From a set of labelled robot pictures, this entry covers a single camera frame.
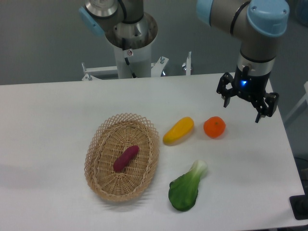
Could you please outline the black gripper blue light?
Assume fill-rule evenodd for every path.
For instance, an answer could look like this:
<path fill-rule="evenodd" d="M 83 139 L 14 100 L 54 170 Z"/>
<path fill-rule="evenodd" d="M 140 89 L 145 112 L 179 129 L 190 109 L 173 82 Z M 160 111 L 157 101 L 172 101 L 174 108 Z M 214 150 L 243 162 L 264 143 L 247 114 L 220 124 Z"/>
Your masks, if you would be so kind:
<path fill-rule="evenodd" d="M 230 99 L 235 95 L 246 101 L 251 101 L 257 110 L 255 122 L 258 123 L 263 117 L 272 117 L 279 101 L 278 93 L 265 92 L 269 77 L 270 73 L 263 76 L 251 76 L 248 74 L 247 66 L 244 67 L 244 71 L 237 67 L 234 78 L 229 72 L 221 76 L 216 92 L 224 100 L 223 107 L 227 107 Z"/>

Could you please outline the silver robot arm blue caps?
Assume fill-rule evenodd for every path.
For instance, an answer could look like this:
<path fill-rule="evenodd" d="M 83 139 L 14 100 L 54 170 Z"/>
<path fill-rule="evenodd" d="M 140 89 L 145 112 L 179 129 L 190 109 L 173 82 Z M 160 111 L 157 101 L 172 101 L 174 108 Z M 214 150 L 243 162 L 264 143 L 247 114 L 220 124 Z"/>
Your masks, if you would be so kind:
<path fill-rule="evenodd" d="M 284 0 L 199 0 L 198 18 L 241 41 L 234 75 L 225 73 L 217 93 L 227 106 L 237 96 L 257 110 L 257 120 L 272 116 L 278 93 L 265 88 L 275 62 L 279 39 L 287 28 L 289 5 Z M 115 49 L 119 78 L 151 77 L 151 44 L 156 21 L 141 0 L 87 0 L 79 8 L 84 24 L 105 36 Z"/>

